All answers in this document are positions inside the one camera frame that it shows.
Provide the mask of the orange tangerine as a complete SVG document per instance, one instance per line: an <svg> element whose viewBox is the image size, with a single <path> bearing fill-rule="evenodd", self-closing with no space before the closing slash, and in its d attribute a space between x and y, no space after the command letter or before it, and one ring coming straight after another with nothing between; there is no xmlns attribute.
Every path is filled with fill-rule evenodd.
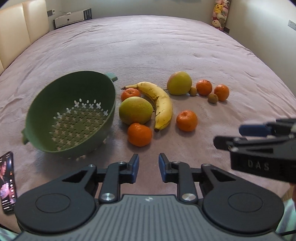
<svg viewBox="0 0 296 241"><path fill-rule="evenodd" d="M212 84L209 80L202 79L196 84L197 93L201 96L208 96L212 92Z"/></svg>
<svg viewBox="0 0 296 241"><path fill-rule="evenodd" d="M147 146L152 140L152 130L140 123L133 123L127 129L128 142L136 147Z"/></svg>
<svg viewBox="0 0 296 241"><path fill-rule="evenodd" d="M224 102L229 97L230 90L226 85L219 84L215 87L214 94L217 95L219 101Z"/></svg>
<svg viewBox="0 0 296 241"><path fill-rule="evenodd" d="M130 97L141 97L141 93L137 89L128 88L128 89L123 90L120 98L121 98L121 101L124 101Z"/></svg>
<svg viewBox="0 0 296 241"><path fill-rule="evenodd" d="M192 132L198 125L197 115L191 110L184 110L178 114L176 125L183 132Z"/></svg>

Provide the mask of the pink bed blanket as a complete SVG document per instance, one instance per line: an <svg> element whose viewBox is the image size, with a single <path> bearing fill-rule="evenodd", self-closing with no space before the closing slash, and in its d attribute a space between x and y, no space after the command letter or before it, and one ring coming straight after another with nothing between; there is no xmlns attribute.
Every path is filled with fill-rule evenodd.
<svg viewBox="0 0 296 241"><path fill-rule="evenodd" d="M209 80L228 86L225 102L211 105L199 96L172 96L174 113L193 111L198 126L179 131L171 121L154 133L151 143L137 148L127 141L127 127L115 115L103 144L79 159L41 152L22 143L30 104L55 79L76 71L112 72L122 87L148 81L165 88L177 71L194 82ZM102 18L51 31L40 38L1 75L1 153L11 151L17 195L93 164L107 167L139 154L137 181L121 187L123 194L173 194L176 185L163 183L158 155L192 167L213 164L230 171L229 154L215 149L215 136L237 136L243 123L265 123L295 117L295 96L250 50L205 23L164 16Z"/></svg>

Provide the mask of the wall outlet right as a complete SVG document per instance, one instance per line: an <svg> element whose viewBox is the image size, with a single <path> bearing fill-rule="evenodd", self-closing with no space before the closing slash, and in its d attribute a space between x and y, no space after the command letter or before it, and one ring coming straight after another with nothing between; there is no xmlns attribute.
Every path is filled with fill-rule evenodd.
<svg viewBox="0 0 296 241"><path fill-rule="evenodd" d="M296 23L294 23L291 20L288 20L288 26L291 27L292 29L296 30Z"/></svg>

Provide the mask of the yellow banana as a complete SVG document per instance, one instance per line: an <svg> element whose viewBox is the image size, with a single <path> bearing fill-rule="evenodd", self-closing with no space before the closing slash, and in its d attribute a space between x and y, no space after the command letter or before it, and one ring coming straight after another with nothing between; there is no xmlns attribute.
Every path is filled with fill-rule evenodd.
<svg viewBox="0 0 296 241"><path fill-rule="evenodd" d="M124 86L121 88L121 90L126 90L129 88L139 90L142 94L150 98L154 103L156 107L154 131L159 132L168 127L173 116L173 104L165 90L156 84L146 81L139 82L134 85Z"/></svg>

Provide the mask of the white bedside cabinet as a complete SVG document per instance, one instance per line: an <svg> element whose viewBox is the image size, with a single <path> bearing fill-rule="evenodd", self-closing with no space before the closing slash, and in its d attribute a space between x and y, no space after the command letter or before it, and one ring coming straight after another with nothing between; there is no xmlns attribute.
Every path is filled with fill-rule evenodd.
<svg viewBox="0 0 296 241"><path fill-rule="evenodd" d="M92 19L92 9L84 9L75 12L69 12L65 15L59 16L54 20L55 29L62 28L74 23L79 23Z"/></svg>

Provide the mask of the green colander bowl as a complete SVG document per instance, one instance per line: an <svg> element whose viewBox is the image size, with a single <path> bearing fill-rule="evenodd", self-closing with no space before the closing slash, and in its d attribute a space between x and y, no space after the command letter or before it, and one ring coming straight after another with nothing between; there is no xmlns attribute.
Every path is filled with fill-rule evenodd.
<svg viewBox="0 0 296 241"><path fill-rule="evenodd" d="M47 85L29 107L23 144L45 153L76 158L108 137L116 106L113 73L78 71Z"/></svg>

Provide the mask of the green pear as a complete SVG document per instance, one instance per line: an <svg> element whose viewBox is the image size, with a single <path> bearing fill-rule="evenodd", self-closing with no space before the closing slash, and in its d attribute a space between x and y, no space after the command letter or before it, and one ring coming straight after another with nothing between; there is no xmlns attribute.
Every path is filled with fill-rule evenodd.
<svg viewBox="0 0 296 241"><path fill-rule="evenodd" d="M131 125L133 123L145 124L151 117L154 108L152 105L142 97L129 97L124 100L119 107L120 120Z"/></svg>
<svg viewBox="0 0 296 241"><path fill-rule="evenodd" d="M166 88L171 95L187 94L192 87L192 79L187 72L178 71L170 76Z"/></svg>

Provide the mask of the wall switch panel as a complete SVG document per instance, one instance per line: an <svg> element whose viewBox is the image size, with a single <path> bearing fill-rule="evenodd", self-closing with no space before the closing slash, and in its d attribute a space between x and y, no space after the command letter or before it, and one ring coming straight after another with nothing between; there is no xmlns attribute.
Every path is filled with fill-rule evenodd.
<svg viewBox="0 0 296 241"><path fill-rule="evenodd" d="M55 10L54 10L54 9L51 9L51 10L47 11L47 15L48 15L48 16L53 16L53 15L55 15Z"/></svg>

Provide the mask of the cream padded headboard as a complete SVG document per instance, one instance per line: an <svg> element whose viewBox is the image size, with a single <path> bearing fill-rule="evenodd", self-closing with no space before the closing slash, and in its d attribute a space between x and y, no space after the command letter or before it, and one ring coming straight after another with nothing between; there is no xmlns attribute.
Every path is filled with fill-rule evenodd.
<svg viewBox="0 0 296 241"><path fill-rule="evenodd" d="M1 10L1 72L50 30L45 1L25 1Z"/></svg>

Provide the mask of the black smartphone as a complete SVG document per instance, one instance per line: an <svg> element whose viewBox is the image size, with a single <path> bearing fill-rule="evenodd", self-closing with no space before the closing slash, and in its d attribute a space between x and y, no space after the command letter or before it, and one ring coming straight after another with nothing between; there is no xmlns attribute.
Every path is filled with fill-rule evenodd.
<svg viewBox="0 0 296 241"><path fill-rule="evenodd" d="M14 213L17 199L14 159L11 151L1 156L0 165L1 206L5 215L11 215Z"/></svg>

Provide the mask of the small brown kiwi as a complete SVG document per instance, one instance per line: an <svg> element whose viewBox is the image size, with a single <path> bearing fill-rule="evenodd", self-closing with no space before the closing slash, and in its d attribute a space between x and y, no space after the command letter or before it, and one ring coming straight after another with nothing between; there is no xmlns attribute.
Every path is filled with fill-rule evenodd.
<svg viewBox="0 0 296 241"><path fill-rule="evenodd" d="M218 96L214 93L208 95L208 102L211 104L216 104L218 102Z"/></svg>
<svg viewBox="0 0 296 241"><path fill-rule="evenodd" d="M196 87L191 87L190 88L189 95L190 96L196 96L197 95L197 89L196 89Z"/></svg>

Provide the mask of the hanging plush toy organizer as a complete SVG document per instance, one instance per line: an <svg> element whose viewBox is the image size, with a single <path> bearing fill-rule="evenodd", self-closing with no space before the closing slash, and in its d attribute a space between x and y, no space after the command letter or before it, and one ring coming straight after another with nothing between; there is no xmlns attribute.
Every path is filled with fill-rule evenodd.
<svg viewBox="0 0 296 241"><path fill-rule="evenodd" d="M230 9L231 0L215 0L211 25L224 31Z"/></svg>

